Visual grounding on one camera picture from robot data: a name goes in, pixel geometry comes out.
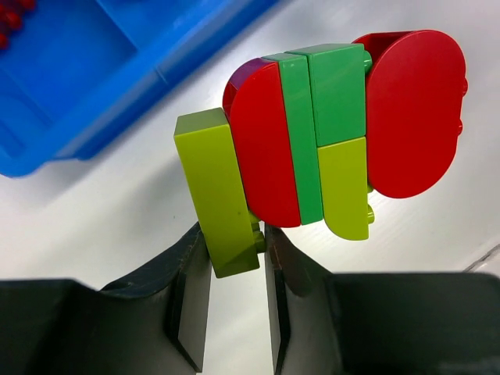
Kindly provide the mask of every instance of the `red curved lego brick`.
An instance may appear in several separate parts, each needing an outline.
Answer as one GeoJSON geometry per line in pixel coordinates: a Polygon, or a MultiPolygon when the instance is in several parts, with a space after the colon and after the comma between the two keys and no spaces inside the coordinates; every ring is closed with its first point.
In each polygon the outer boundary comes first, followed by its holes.
{"type": "Polygon", "coordinates": [[[371,34],[366,78],[368,180],[381,194],[408,198],[443,176],[462,131],[466,64],[460,47],[433,30],[371,34]]]}
{"type": "Polygon", "coordinates": [[[298,227],[295,175],[277,62],[253,59],[223,95],[248,207],[277,227],[298,227]]]}

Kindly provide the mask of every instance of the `white table surface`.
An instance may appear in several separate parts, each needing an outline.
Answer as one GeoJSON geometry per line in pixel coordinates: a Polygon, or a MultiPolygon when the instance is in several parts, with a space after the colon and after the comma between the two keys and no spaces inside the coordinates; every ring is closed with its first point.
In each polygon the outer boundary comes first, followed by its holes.
{"type": "MultiPolygon", "coordinates": [[[[469,91],[455,161],[428,192],[370,195],[370,239],[324,223],[287,230],[332,271],[463,270],[500,243],[500,2],[298,0],[278,6],[206,63],[97,159],[0,177],[0,277],[74,277],[100,288],[172,245],[196,221],[173,129],[180,114],[220,106],[245,61],[383,30],[433,28],[467,60],[469,91]]],[[[212,281],[205,374],[271,374],[263,268],[212,281]]]]}

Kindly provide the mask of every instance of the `green lego brick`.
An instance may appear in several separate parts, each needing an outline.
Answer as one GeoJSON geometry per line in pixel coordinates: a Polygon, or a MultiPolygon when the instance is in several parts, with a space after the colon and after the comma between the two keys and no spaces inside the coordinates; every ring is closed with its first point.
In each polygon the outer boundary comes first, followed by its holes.
{"type": "Polygon", "coordinates": [[[314,223],[323,219],[323,204],[307,58],[289,53],[263,58],[280,67],[300,221],[314,223]]]}
{"type": "Polygon", "coordinates": [[[366,240],[373,210],[368,206],[366,139],[318,148],[325,223],[338,237],[366,240]]]}
{"type": "Polygon", "coordinates": [[[316,45],[288,53],[307,56],[318,147],[366,134],[365,66],[361,44],[316,45]]]}
{"type": "Polygon", "coordinates": [[[180,116],[174,140],[216,276],[259,268],[251,216],[223,110],[180,116]]]}

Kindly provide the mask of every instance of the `blue storage tray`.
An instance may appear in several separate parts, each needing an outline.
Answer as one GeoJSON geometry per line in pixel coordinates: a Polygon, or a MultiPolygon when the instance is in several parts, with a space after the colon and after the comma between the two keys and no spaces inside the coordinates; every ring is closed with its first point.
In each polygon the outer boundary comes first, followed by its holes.
{"type": "Polygon", "coordinates": [[[0,52],[0,173],[89,159],[277,0],[38,0],[0,52]]]}

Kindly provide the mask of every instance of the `lego assembly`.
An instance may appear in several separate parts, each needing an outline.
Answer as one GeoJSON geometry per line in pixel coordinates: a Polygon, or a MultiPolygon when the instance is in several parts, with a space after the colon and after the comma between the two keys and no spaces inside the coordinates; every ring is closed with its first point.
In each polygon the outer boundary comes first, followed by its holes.
{"type": "Polygon", "coordinates": [[[466,89],[460,47],[435,30],[240,66],[222,108],[180,116],[174,135],[216,275],[259,267],[260,220],[325,220],[341,238],[366,240],[372,189],[409,198],[449,168],[466,89]]]}

